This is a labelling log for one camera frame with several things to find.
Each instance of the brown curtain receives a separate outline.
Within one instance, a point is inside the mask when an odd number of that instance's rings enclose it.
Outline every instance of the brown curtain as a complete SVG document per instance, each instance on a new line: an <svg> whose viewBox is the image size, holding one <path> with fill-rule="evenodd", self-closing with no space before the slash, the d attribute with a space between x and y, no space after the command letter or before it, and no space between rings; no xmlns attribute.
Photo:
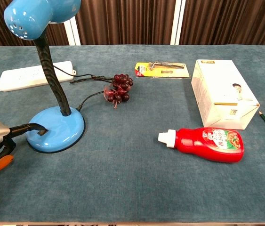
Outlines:
<svg viewBox="0 0 265 226"><path fill-rule="evenodd" d="M174 7L175 0L84 0L81 44L170 44Z"/></svg>
<svg viewBox="0 0 265 226"><path fill-rule="evenodd" d="M32 46L32 41L22 40L13 35L4 21L4 10L12 0L0 0L0 46ZM63 24L49 24L47 37L50 45L68 45Z"/></svg>
<svg viewBox="0 0 265 226"><path fill-rule="evenodd" d="M186 0L181 45L265 45L265 0Z"/></svg>

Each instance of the blue lamp base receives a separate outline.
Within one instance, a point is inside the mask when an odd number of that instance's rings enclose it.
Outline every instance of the blue lamp base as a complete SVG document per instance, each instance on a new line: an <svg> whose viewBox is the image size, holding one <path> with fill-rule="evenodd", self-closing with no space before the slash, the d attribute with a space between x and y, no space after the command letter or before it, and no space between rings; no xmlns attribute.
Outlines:
<svg viewBox="0 0 265 226"><path fill-rule="evenodd" d="M26 132L27 141L38 152L55 153L63 151L82 137L84 119L79 111L71 108L72 114L63 116L59 107L51 107L35 115L30 123L38 123L48 129L43 136L38 131Z"/></svg>

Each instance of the lamp head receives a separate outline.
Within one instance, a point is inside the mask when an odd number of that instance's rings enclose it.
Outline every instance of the lamp head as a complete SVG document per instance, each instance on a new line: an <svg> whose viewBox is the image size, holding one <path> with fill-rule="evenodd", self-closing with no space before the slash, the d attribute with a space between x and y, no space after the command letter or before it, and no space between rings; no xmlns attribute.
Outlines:
<svg viewBox="0 0 265 226"><path fill-rule="evenodd" d="M41 36L49 23L62 23L77 14L81 0L13 0L5 9L8 29L24 40Z"/></svg>

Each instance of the bottle label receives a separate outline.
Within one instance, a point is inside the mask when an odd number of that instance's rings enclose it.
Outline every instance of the bottle label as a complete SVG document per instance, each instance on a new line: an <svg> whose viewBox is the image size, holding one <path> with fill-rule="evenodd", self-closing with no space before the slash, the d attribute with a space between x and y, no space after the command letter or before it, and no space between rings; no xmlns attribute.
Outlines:
<svg viewBox="0 0 265 226"><path fill-rule="evenodd" d="M222 152L237 153L241 147L239 136L234 131L210 128L202 132L202 137L209 145L222 149Z"/></svg>

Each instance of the power strip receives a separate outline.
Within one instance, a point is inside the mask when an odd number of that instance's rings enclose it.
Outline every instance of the power strip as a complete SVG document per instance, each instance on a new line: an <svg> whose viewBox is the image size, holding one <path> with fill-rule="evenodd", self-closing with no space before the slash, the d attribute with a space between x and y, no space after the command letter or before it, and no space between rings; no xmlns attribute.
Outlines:
<svg viewBox="0 0 265 226"><path fill-rule="evenodd" d="M72 68L71 61L54 63L63 71L76 75L76 71ZM56 76L59 82L73 80L73 77L56 69ZM18 89L25 89L35 86L42 86L48 83L41 65L34 67L25 67L20 69L4 71L0 77L0 91L7 92Z"/></svg>

